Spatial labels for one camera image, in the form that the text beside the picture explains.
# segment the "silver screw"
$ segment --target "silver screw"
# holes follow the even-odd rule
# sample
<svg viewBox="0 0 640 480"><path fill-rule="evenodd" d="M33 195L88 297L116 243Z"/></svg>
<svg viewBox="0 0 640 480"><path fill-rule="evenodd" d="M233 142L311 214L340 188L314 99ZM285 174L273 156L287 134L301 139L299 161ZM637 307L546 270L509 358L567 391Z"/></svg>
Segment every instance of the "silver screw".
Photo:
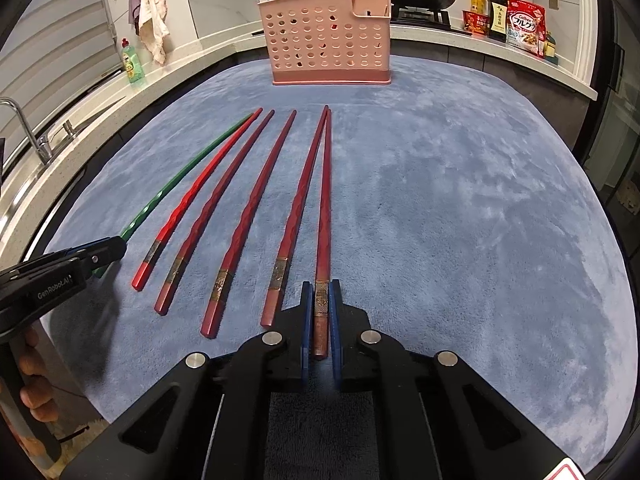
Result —
<svg viewBox="0 0 640 480"><path fill-rule="evenodd" d="M379 343L382 339L380 332L376 332L375 330L365 330L362 334L360 334L360 339L362 339L365 343L370 345L375 345Z"/></svg>
<svg viewBox="0 0 640 480"><path fill-rule="evenodd" d="M200 368L205 363L206 360L207 358L204 357L204 354L201 354L200 352L194 352L193 354L187 355L187 358L184 360L184 363L189 368Z"/></svg>
<svg viewBox="0 0 640 480"><path fill-rule="evenodd" d="M453 352L449 352L449 350L445 350L438 354L438 362L442 366L455 366L458 363L458 356Z"/></svg>
<svg viewBox="0 0 640 480"><path fill-rule="evenodd" d="M262 336L262 342L265 345L274 346L282 341L282 334L280 332L267 332Z"/></svg>

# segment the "white countertop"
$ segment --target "white countertop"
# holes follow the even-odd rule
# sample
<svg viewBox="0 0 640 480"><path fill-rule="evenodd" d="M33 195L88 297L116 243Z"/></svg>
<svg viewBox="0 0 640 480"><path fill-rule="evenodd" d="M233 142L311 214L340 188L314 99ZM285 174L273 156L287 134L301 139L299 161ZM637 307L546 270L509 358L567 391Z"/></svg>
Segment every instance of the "white countertop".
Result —
<svg viewBox="0 0 640 480"><path fill-rule="evenodd" d="M186 79L236 52L265 46L263 35L252 36L252 32L260 30L260 22L247 23L179 47L169 53L165 66L145 66L146 77L143 80L130 85L126 74L121 74L98 88L62 117L53 126L52 132L59 131L66 120L78 124L104 105L120 99L74 139L25 194L0 237L0 269L15 265L20 260L38 226L65 187L105 142L156 99ZM578 81L566 70L492 40L397 25L391 27L391 38L444 44L502 58L555 79L592 100L597 97L593 89ZM31 150L2 184L1 215L9 209L15 197L15 189L19 188L26 175L36 171L38 166L36 155Z"/></svg>

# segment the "black bottle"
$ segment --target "black bottle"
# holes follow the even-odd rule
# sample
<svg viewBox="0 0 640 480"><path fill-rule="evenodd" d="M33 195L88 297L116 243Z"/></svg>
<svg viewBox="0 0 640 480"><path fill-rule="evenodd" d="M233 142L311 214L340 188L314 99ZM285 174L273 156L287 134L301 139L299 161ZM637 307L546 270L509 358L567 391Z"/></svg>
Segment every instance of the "black bottle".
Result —
<svg viewBox="0 0 640 480"><path fill-rule="evenodd" d="M507 6L508 0L488 0L489 27L487 36L492 40L507 41Z"/></svg>

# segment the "red chopstick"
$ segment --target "red chopstick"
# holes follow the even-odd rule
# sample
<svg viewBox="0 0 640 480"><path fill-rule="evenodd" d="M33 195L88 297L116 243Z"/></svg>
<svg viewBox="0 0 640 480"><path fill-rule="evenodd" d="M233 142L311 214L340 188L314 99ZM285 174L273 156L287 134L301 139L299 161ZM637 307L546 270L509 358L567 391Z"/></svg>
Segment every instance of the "red chopstick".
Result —
<svg viewBox="0 0 640 480"><path fill-rule="evenodd" d="M255 131L251 134L251 137L247 139L244 143L240 151L236 155L236 158L231 162L222 178L218 182L216 188L211 193L211 197L207 201L207 203L202 208L200 216L193 223L191 227L191 231L187 236L186 240L182 243L180 250L178 251L178 255L175 257L174 263L169 270L169 274L164 280L164 284L162 285L162 289L160 290L160 294L158 295L158 299L156 300L155 311L160 314L160 316L164 316L169 311L169 306L174 299L174 294L176 289L178 288L178 284L182 279L182 275L184 274L184 269L186 269L191 256L193 255L193 251L196 249L196 245L202 236L202 233L213 215L213 211L218 205L220 201L220 197L225 192L225 189L228 187L231 179L236 174L236 171L242 164L242 161L246 157L246 154L249 153L249 150L254 145L258 136L264 130L264 127L267 125L269 120L273 117L275 111L271 110L267 116L262 120L262 122L258 125Z"/></svg>
<svg viewBox="0 0 640 480"><path fill-rule="evenodd" d="M314 301L314 357L325 359L329 348L329 280L331 277L331 110L324 123L322 187L316 253L316 297Z"/></svg>
<svg viewBox="0 0 640 480"><path fill-rule="evenodd" d="M271 171L273 171L276 160L278 160L278 155L280 154L282 145L287 138L287 134L289 133L291 125L293 124L293 119L295 118L296 111L293 110L287 120L287 123L284 125L284 128L278 136L278 139L273 145L271 153L269 153L267 161L264 163L258 179L255 181L254 188L249 196L249 202L247 202L244 211L242 211L242 214L240 215L238 227L236 227L236 230L231 237L231 244L229 245L225 257L222 259L222 265L220 265L216 282L213 286L213 290L211 291L211 298L207 305L207 311L205 312L204 319L202 320L200 333L204 337L213 339L218 335L220 321L222 320L222 314L225 310L226 299L228 298L229 290L231 289L231 282L233 281L234 274L238 268L238 262L240 261L242 248L244 247L244 243L246 242L246 238L249 234L249 229L254 221L255 211L258 209L258 204L260 203L264 189L267 187Z"/></svg>
<svg viewBox="0 0 640 480"><path fill-rule="evenodd" d="M138 272L133 277L131 282L131 286L135 288L137 291L145 288L146 282L151 275L151 272L154 270L162 251L167 245L169 238L174 234L175 228L178 226L180 220L187 212L187 209L193 203L193 200L196 198L196 195L204 186L204 183L209 179L209 177L213 174L215 169L219 166L222 159L225 158L225 155L231 150L231 148L238 142L238 139L242 137L242 134L245 133L249 129L249 126L258 118L258 116L262 113L262 108L258 108L252 115L249 117L240 128L236 130L236 132L227 140L225 145L220 149L219 152L211 159L211 162L207 165L207 167L202 171L202 173L198 176L196 181L191 186L191 189L185 193L178 204L178 207L174 209L169 216L168 221L164 224L164 227L160 229L158 236L156 236L156 240L151 245L148 253L145 256L145 259L140 264L138 268Z"/></svg>
<svg viewBox="0 0 640 480"><path fill-rule="evenodd" d="M265 328L268 328L273 324L274 316L282 307L284 291L287 288L287 279L289 278L289 267L291 265L293 251L296 248L300 222L302 222L302 213L305 209L306 195L309 192L311 175L314 171L316 155L318 154L318 147L320 146L322 130L324 129L324 122L328 111L329 107L325 105L322 109L322 115L320 115L320 121L316 128L316 133L311 141L305 165L302 168L302 174L300 174L298 190L296 191L296 195L291 204L291 212L289 213L289 218L287 218L287 224L284 227L284 235L282 236L280 249L278 250L278 255L276 256L276 261L273 265L271 283L267 290L267 298L264 301L262 318L260 320L260 325Z"/></svg>

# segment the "utensil holder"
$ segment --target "utensil holder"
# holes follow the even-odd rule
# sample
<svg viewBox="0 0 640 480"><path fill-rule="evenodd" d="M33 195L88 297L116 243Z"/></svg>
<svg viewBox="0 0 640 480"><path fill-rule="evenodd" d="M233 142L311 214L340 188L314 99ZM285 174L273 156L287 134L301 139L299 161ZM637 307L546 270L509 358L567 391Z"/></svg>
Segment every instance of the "utensil holder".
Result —
<svg viewBox="0 0 640 480"><path fill-rule="evenodd" d="M273 84L389 84L391 0L258 4Z"/></svg>

